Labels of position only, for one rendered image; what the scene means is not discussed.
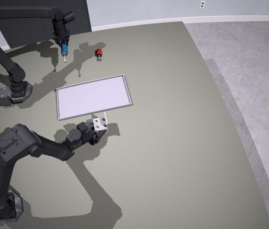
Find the grey and white l-shaped bracket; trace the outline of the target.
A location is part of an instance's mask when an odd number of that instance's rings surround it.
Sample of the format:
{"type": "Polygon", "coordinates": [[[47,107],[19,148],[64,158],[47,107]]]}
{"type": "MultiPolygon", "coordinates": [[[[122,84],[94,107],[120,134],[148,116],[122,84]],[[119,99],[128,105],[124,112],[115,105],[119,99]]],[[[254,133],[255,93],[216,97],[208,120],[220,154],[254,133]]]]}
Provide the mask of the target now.
{"type": "MultiPolygon", "coordinates": [[[[104,114],[105,114],[105,112],[104,112],[104,114]]],[[[100,130],[109,129],[109,127],[108,127],[108,123],[107,123],[106,114],[105,114],[105,117],[99,117],[99,118],[95,118],[95,119],[93,119],[93,122],[94,122],[94,128],[95,128],[95,131],[100,131],[100,130]],[[104,120],[102,120],[103,118],[104,118],[104,120]],[[97,120],[98,122],[96,122],[96,120],[97,120]],[[104,126],[104,124],[105,124],[106,126],[104,126]],[[97,126],[99,126],[99,127],[97,128],[97,126]]]]}

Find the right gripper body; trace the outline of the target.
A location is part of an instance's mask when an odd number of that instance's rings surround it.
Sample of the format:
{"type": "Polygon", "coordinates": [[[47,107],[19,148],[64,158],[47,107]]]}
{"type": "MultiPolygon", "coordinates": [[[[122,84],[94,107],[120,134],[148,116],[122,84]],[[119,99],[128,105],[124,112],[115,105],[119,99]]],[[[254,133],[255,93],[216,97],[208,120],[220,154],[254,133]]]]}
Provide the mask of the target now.
{"type": "Polygon", "coordinates": [[[90,129],[88,132],[89,132],[89,134],[92,136],[92,140],[90,140],[90,143],[91,143],[92,145],[97,144],[98,138],[93,136],[93,135],[94,135],[93,130],[90,129]]]}

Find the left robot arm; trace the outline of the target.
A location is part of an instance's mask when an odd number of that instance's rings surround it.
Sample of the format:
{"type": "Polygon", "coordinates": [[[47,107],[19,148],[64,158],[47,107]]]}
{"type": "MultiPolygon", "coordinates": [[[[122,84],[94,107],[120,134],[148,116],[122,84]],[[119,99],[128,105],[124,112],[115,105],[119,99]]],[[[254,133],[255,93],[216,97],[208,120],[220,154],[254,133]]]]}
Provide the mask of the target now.
{"type": "MultiPolygon", "coordinates": [[[[63,26],[66,32],[65,24],[74,20],[74,14],[67,9],[62,11],[54,5],[47,6],[0,6],[0,19],[10,18],[51,18],[55,29],[60,30],[63,26]]],[[[13,62],[8,55],[0,48],[0,64],[7,70],[11,84],[11,97],[24,97],[27,88],[25,71],[13,62]]]]}

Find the white shallow rectangular tray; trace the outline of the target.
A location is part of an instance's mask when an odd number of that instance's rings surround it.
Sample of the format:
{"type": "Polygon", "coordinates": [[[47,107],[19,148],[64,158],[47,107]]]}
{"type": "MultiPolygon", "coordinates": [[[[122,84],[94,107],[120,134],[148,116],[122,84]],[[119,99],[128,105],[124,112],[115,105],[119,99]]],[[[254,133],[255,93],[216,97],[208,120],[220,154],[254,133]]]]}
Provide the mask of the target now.
{"type": "Polygon", "coordinates": [[[124,74],[57,88],[59,120],[130,105],[124,74]]]}

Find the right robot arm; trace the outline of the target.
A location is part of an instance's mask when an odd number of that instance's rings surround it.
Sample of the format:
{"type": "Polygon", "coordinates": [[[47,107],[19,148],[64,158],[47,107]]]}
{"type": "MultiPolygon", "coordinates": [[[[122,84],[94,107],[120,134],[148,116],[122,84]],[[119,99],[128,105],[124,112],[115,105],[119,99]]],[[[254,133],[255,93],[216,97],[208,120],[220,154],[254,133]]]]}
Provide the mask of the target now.
{"type": "Polygon", "coordinates": [[[65,141],[56,143],[25,125],[16,124],[11,132],[0,138],[0,220],[16,218],[14,194],[7,193],[16,161],[27,155],[38,158],[42,154],[66,161],[82,145],[81,140],[83,145],[92,140],[90,128],[88,122],[81,122],[77,129],[69,132],[65,141]]]}

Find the dark blue electric nut driver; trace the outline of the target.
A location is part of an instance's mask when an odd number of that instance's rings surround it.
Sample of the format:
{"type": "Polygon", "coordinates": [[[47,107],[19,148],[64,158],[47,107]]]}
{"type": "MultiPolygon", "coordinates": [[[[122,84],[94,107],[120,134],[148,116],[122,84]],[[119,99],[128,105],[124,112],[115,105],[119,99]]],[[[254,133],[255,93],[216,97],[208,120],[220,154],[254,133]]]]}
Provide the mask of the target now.
{"type": "Polygon", "coordinates": [[[67,46],[66,40],[61,41],[61,54],[64,57],[64,63],[66,63],[65,57],[68,54],[68,46],[67,46]]]}

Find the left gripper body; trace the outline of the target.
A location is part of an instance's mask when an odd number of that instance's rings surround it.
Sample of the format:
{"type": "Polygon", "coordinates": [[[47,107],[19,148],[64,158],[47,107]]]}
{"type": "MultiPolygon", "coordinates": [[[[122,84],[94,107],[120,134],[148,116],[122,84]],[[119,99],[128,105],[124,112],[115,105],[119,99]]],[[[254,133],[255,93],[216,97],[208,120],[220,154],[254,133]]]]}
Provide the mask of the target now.
{"type": "Polygon", "coordinates": [[[68,40],[69,37],[70,37],[70,31],[69,29],[67,29],[65,32],[64,26],[60,30],[55,29],[55,32],[53,32],[53,41],[54,40],[57,40],[57,41],[68,40]]]}

